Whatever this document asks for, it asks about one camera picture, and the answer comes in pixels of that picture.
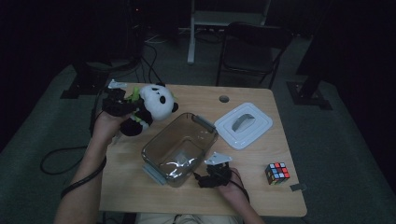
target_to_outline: human hand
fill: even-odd
[[[107,144],[110,144],[111,139],[119,131],[120,125],[129,117],[131,117],[130,114],[122,117],[114,117],[102,111],[96,118],[92,139],[96,141],[105,141]]]
[[[219,193],[230,203],[233,207],[238,204],[248,203],[248,198],[245,195],[244,185],[241,180],[241,175],[239,174],[238,170],[235,168],[230,168],[232,171],[231,181],[226,186],[218,186]]]

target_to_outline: black chair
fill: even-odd
[[[260,26],[244,22],[232,22],[224,31],[219,59],[219,85],[222,71],[245,75],[262,76],[272,74],[268,89],[271,89],[280,56],[293,39],[292,33],[286,29],[273,26]]]

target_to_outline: colorful cube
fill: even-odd
[[[267,176],[268,183],[270,185],[284,183],[290,178],[290,174],[288,168],[286,168],[285,162],[270,163],[265,169],[265,175]]]

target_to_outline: person's lap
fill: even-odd
[[[138,213],[135,224],[240,224],[240,217]]]

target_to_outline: dark background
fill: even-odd
[[[75,60],[130,57],[125,24],[165,35],[190,25],[190,3],[150,1],[2,1],[0,4],[1,148],[52,79]],[[197,1],[197,8],[257,12],[262,1]],[[275,0],[267,24],[313,36],[299,75],[332,83],[395,189],[394,1]]]

